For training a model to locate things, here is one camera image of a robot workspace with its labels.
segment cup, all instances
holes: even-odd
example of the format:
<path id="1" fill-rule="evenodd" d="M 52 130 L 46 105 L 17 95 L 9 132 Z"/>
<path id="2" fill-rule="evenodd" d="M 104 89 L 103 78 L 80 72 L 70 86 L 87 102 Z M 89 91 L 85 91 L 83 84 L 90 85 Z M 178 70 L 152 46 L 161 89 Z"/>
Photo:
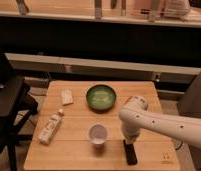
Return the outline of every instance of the cup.
<path id="1" fill-rule="evenodd" d="M 106 127 L 95 124 L 89 129 L 89 140 L 95 148 L 102 148 L 107 138 Z"/>

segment green bowl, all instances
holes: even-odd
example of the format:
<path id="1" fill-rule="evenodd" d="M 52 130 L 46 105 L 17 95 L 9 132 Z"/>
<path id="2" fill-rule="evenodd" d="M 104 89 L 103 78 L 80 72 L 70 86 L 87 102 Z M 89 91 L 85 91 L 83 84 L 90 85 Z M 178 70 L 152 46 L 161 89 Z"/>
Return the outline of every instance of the green bowl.
<path id="1" fill-rule="evenodd" d="M 95 85 L 86 94 L 88 105 L 98 111 L 110 109 L 116 100 L 115 91 L 107 85 Z"/>

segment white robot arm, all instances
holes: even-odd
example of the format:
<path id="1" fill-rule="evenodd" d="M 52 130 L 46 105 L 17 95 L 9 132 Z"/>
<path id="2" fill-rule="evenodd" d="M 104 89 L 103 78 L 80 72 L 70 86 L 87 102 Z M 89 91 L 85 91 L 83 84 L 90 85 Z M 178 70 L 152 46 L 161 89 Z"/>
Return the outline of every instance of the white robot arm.
<path id="1" fill-rule="evenodd" d="M 145 128 L 201 148 L 201 119 L 153 113 L 147 108 L 143 97 L 133 96 L 119 111 L 127 144 L 132 144 L 140 128 Z"/>

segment wood grain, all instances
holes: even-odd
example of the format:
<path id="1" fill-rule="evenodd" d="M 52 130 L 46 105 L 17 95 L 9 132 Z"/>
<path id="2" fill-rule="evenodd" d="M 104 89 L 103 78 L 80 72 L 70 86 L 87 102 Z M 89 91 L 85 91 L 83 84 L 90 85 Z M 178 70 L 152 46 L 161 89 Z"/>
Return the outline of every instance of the wood grain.
<path id="1" fill-rule="evenodd" d="M 115 106 L 103 113 L 92 111 L 85 99 L 88 89 L 97 84 L 111 86 L 116 94 Z M 62 106 L 60 92 L 70 89 L 74 104 Z M 27 154 L 24 168 L 30 170 L 143 170 L 177 171 L 179 162 L 169 137 L 141 129 L 135 142 L 138 164 L 126 163 L 123 148 L 121 121 L 117 114 L 125 100 L 131 95 L 142 95 L 149 103 L 149 110 L 161 112 L 157 92 L 152 82 L 120 81 L 53 81 L 39 113 L 38 123 Z M 48 146 L 38 141 L 38 134 L 50 115 L 63 108 L 65 116 Z M 108 131 L 102 151 L 95 150 L 88 138 L 89 128 L 100 123 Z"/>

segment black chair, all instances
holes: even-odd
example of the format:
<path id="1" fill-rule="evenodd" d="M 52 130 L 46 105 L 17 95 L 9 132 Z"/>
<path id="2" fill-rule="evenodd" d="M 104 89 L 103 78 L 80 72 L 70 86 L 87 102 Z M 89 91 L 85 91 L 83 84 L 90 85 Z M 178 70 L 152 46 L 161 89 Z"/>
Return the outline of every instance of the black chair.
<path id="1" fill-rule="evenodd" d="M 27 94 L 29 89 L 24 77 L 16 74 L 0 49 L 0 154 L 7 147 L 11 171 L 17 170 L 15 145 L 32 138 L 32 135 L 19 134 L 29 116 L 37 113 L 38 103 Z M 14 123 L 20 110 L 27 112 Z"/>

